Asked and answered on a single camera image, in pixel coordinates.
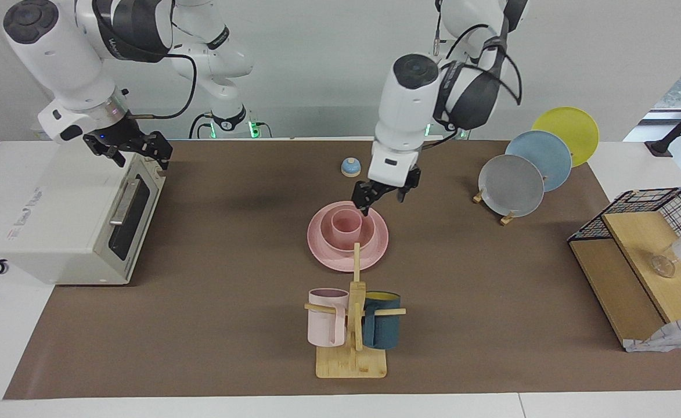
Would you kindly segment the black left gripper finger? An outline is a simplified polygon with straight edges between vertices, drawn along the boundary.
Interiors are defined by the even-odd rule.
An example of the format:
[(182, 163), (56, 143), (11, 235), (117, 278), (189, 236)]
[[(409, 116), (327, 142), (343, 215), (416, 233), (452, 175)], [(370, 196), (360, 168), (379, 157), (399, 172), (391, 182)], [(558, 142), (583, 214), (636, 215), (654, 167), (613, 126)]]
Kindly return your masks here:
[(405, 183), (402, 187), (398, 188), (398, 201), (399, 203), (404, 202), (406, 198), (406, 194), (409, 193), (410, 190), (417, 188), (420, 182), (420, 176), (421, 176), (421, 169), (419, 168), (412, 168), (409, 170), (406, 176)]
[(362, 216), (369, 215), (370, 206), (374, 202), (374, 183), (356, 182), (353, 189), (353, 204)]

